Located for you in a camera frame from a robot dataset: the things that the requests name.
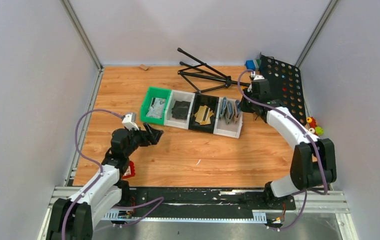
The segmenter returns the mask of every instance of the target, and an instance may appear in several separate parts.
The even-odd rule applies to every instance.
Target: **aluminum frame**
[[[54,189],[49,206],[46,211],[44,221],[42,223],[38,240],[44,240],[47,227],[50,220],[51,207],[58,198],[67,199],[69,196],[76,193],[81,187],[79,186],[57,186]],[[245,190],[236,189],[232,191],[222,192],[223,194],[235,194],[237,192],[262,192],[263,190]],[[304,195],[299,194],[294,196],[296,210],[288,210],[288,213],[298,214],[303,204]],[[275,214],[281,213],[281,210],[254,210],[254,213],[266,213]],[[347,205],[346,198],[342,191],[328,191],[328,195],[319,195],[315,192],[308,191],[308,198],[304,209],[304,214],[317,214],[320,217],[321,214],[335,214],[339,223],[340,233],[343,240],[358,240],[356,230],[353,225],[352,216],[350,214],[349,207]],[[142,221],[145,222],[186,222],[186,223],[247,223],[247,224],[259,224],[254,218],[242,218],[242,219],[218,219],[218,218],[169,218],[169,217],[147,217]]]

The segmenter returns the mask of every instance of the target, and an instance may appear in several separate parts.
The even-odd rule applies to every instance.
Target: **wooden floor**
[[[215,67],[237,80],[243,66]],[[104,71],[94,108],[120,114],[136,112],[149,86],[193,92],[194,89],[177,71],[182,67],[107,67]],[[199,89],[218,86],[219,82],[193,79]],[[249,82],[248,73],[243,77]],[[206,93],[218,97],[241,99],[236,85]],[[140,147],[130,157],[136,176],[128,178],[131,186],[180,187],[262,187],[289,173],[292,150],[272,127],[260,118],[254,121],[244,113],[239,139],[153,124],[163,129],[158,145]],[[121,120],[104,112],[93,113],[83,153],[101,162],[110,147],[111,133],[122,128]],[[80,159],[74,185],[83,185],[98,167]]]

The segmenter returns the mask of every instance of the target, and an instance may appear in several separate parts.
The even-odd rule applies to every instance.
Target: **cable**
[[[94,159],[91,159],[87,156],[85,156],[81,150],[79,149],[79,146],[78,146],[78,127],[79,127],[79,124],[81,123],[82,119],[84,119],[84,117],[86,117],[88,114],[92,113],[92,112],[105,112],[105,113],[109,113],[109,114],[112,114],[114,116],[117,116],[118,118],[120,119],[123,119],[123,116],[120,115],[120,114],[117,114],[115,112],[112,112],[112,111],[109,111],[109,110],[106,110],[106,109],[93,109],[93,110],[90,110],[86,113],[84,113],[78,120],[78,122],[76,123],[76,127],[75,127],[75,149],[76,151],[79,153],[79,155],[81,157],[83,157],[84,159],[87,159],[89,160],[90,162],[92,163],[95,163],[99,168],[100,168],[100,173],[103,172],[103,166],[96,160]],[[96,184],[96,182],[101,178],[101,174],[99,174],[96,179],[90,183],[90,185],[88,185],[88,187],[86,187],[83,191],[82,191],[82,194],[84,195],[85,193],[87,193],[88,190],[90,190],[90,188],[92,186],[94,186]],[[61,233],[61,237],[62,237],[62,240],[66,240],[66,222],[68,220],[68,216],[70,214],[70,212],[72,211],[72,208],[73,206],[75,206],[75,204],[82,198],[82,195],[79,195],[73,202],[72,204],[69,206],[68,210],[66,211],[66,214],[65,214],[65,217],[63,218],[63,222],[62,222],[62,233]]]
[[[137,208],[145,207],[145,206],[150,205],[150,204],[152,204],[152,203],[154,203],[156,201],[159,201],[150,211],[148,211],[146,214],[144,214],[139,219],[137,219],[137,220],[135,220],[133,222],[130,222],[130,223],[120,224],[119,227],[122,228],[122,227],[128,227],[128,226],[137,224],[141,220],[145,219],[150,213],[152,213],[163,202],[164,199],[165,198],[161,196],[161,197],[158,197],[158,198],[156,198],[154,200],[148,201],[146,203],[143,203],[143,204],[140,204],[140,205],[137,205],[137,206],[115,206],[115,207],[113,207],[113,209],[132,210],[132,209],[137,209]],[[101,231],[103,229],[107,229],[107,228],[111,228],[111,227],[112,226],[108,225],[108,226],[104,226],[104,227],[101,227],[99,229],[96,229],[94,231],[98,232],[98,231]]]
[[[241,83],[241,77],[247,72],[254,72],[254,71],[251,69],[246,69],[238,77],[237,85],[238,85],[238,91],[240,91],[241,95],[251,103],[254,103],[256,105],[259,105],[259,106],[267,108],[267,109],[271,109],[273,111],[277,111],[278,113],[282,114],[283,116],[287,116],[287,114],[285,112],[283,112],[283,111],[281,111],[281,110],[279,110],[273,106],[269,106],[267,104],[263,104],[263,103],[254,101],[253,99],[249,98],[247,95],[244,94],[243,90],[241,90],[240,83]],[[287,119],[289,119],[292,123],[294,123],[294,125],[296,125],[297,128],[300,129],[300,131],[302,131],[302,133],[307,133],[307,130],[303,126],[301,126],[299,124],[299,122],[297,122],[297,120],[295,120],[293,117],[288,117]],[[324,168],[322,167],[322,162],[321,162],[321,157],[319,155],[318,147],[316,146],[315,142],[313,141],[313,139],[308,134],[306,134],[306,138],[312,143],[313,150],[314,150],[316,158],[318,160],[319,172],[321,173],[321,177],[322,177],[322,184],[324,185],[324,192],[319,192],[319,191],[315,191],[315,192],[318,194],[326,195],[328,193],[328,186],[327,186],[327,180],[325,178]],[[307,192],[307,190],[303,190],[303,191],[299,191],[299,192],[294,193],[294,195],[296,195],[296,194],[300,194],[302,192],[305,192],[305,199],[303,201],[302,208],[300,209],[300,213],[297,215],[294,222],[292,222],[290,225],[288,225],[286,227],[282,227],[282,228],[274,228],[273,227],[272,229],[275,229],[277,231],[287,230],[297,223],[297,221],[300,219],[300,217],[303,213],[303,210],[305,209],[305,205],[306,205],[306,201],[307,201],[307,197],[308,197],[308,192]]]
[[[287,114],[273,106],[269,106],[267,104],[263,104],[263,103],[260,103],[260,102],[257,102],[251,98],[249,98],[247,95],[244,94],[243,90],[241,90],[241,85],[240,85],[240,82],[241,82],[241,77],[243,76],[243,74],[247,73],[247,72],[254,72],[253,70],[251,69],[246,69],[244,70],[240,76],[238,77],[238,81],[237,81],[237,85],[238,85],[238,90],[240,91],[241,95],[243,95],[243,97],[245,99],[247,99],[248,101],[250,101],[251,103],[254,103],[256,105],[259,105],[261,107],[264,107],[264,108],[267,108],[267,109],[271,109],[271,110],[274,110],[274,111],[277,111],[279,114],[282,114],[283,116],[286,116]],[[292,123],[294,123],[295,126],[297,126],[297,128],[303,132],[303,133],[307,133],[308,131],[302,126],[299,124],[299,122],[297,120],[295,120],[293,117],[288,117],[287,119],[289,119]],[[318,165],[319,165],[319,172],[321,173],[321,177],[322,177],[322,184],[324,185],[324,192],[317,192],[319,194],[322,194],[322,195],[326,195],[328,193],[328,186],[327,186],[327,180],[325,178],[325,173],[324,173],[324,168],[322,167],[322,162],[321,162],[321,157],[319,155],[319,151],[318,151],[318,147],[316,146],[315,142],[313,141],[313,139],[307,134],[306,135],[306,138],[312,143],[312,146],[313,146],[313,150],[315,152],[315,155],[316,155],[316,158],[318,160]]]

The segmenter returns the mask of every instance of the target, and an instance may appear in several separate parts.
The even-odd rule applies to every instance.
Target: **purple cable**
[[[79,146],[78,146],[78,136],[77,136],[77,135],[78,135],[78,127],[79,127],[79,124],[81,123],[82,119],[83,119],[85,116],[87,116],[88,114],[90,114],[90,113],[92,113],[92,112],[105,112],[105,113],[109,113],[109,114],[115,115],[115,116],[117,116],[117,117],[120,118],[120,119],[123,119],[123,116],[120,115],[120,114],[117,114],[117,113],[115,113],[115,112],[112,112],[112,111],[106,110],[106,109],[93,109],[93,110],[90,110],[90,111],[84,113],[84,114],[79,118],[78,122],[76,123],[76,127],[75,127],[75,149],[76,149],[76,151],[77,151],[77,152],[79,153],[79,155],[80,155],[81,157],[83,157],[84,159],[87,159],[87,160],[89,160],[89,161],[95,163],[95,164],[100,168],[100,173],[102,173],[102,172],[103,172],[103,166],[102,166],[98,161],[96,161],[96,160],[94,160],[94,159],[91,159],[91,158],[85,156],[85,155],[81,152],[81,150],[79,149]],[[92,186],[94,186],[94,184],[96,184],[96,182],[97,182],[100,178],[101,178],[101,175],[99,174],[99,175],[97,176],[97,178],[96,178],[92,183],[90,183],[90,185],[88,185],[88,187],[86,187],[86,188],[82,191],[82,193],[85,194],[88,190],[90,190],[90,188],[91,188]],[[72,211],[73,206],[74,206],[74,205],[75,205],[75,204],[76,204],[81,198],[82,198],[82,195],[79,195],[79,196],[78,196],[78,197],[72,202],[72,204],[69,206],[68,210],[66,211],[65,217],[63,218],[63,222],[62,222],[62,235],[61,235],[62,240],[66,240],[66,222],[67,222],[67,220],[68,220],[68,216],[69,216],[70,212]]]
[[[241,90],[240,82],[241,82],[241,77],[247,72],[254,72],[254,71],[251,69],[246,69],[238,77],[237,85],[238,85],[238,91],[240,91],[241,95],[243,95],[243,97],[245,99],[247,99],[248,101],[250,101],[251,103],[254,103],[254,104],[259,105],[259,106],[264,107],[264,108],[271,109],[273,111],[277,111],[278,113],[282,114],[283,116],[286,116],[287,114],[285,112],[283,112],[283,111],[281,111],[281,110],[279,110],[273,106],[269,106],[267,104],[263,104],[263,103],[254,101],[253,99],[250,99],[247,95],[244,94],[243,90]],[[292,117],[289,117],[287,119],[289,119],[292,123],[294,123],[294,125],[296,125],[297,128],[300,129],[300,131],[302,131],[303,133],[307,133],[307,130],[303,126],[301,126],[299,124],[299,122],[297,122],[297,120],[295,120]],[[328,186],[327,186],[327,180],[325,178],[324,168],[322,167],[322,162],[321,162],[321,157],[319,155],[318,147],[316,146],[316,144],[314,144],[313,139],[308,134],[306,135],[306,138],[312,143],[313,150],[314,150],[316,158],[318,160],[319,172],[321,173],[321,177],[322,177],[322,184],[324,185],[324,192],[319,192],[319,191],[315,191],[315,192],[318,194],[321,194],[321,195],[326,195],[328,193]],[[307,201],[307,197],[308,197],[308,192],[306,190],[302,190],[302,191],[298,191],[298,192],[293,194],[293,195],[297,195],[297,194],[300,194],[302,192],[305,192],[305,199],[303,201],[303,205],[302,205],[302,208],[300,209],[299,215],[297,215],[297,218],[294,220],[294,222],[292,222],[290,225],[288,225],[286,227],[280,228],[280,230],[286,230],[286,229],[291,228],[300,219],[300,216],[302,215],[303,210],[305,209],[305,205],[306,205],[306,201]]]
[[[145,219],[152,211],[154,211],[164,200],[165,198],[164,197],[158,197],[154,200],[151,200],[151,201],[148,201],[146,203],[143,203],[143,204],[140,204],[140,205],[137,205],[137,206],[115,206],[113,207],[113,209],[124,209],[124,210],[132,210],[132,209],[137,209],[137,208],[141,208],[141,207],[145,207],[147,205],[150,205],[154,202],[157,202],[159,201],[150,211],[148,211],[146,214],[144,214],[142,217],[140,217],[139,219],[133,221],[133,222],[130,222],[130,223],[126,223],[126,224],[120,224],[119,227],[128,227],[128,226],[131,226],[131,225],[134,225],[138,222],[140,222],[141,220]],[[112,226],[108,225],[108,226],[104,226],[104,227],[101,227],[99,229],[96,229],[94,230],[95,232],[98,232],[100,230],[103,230],[103,229],[107,229],[107,228],[111,228]]]

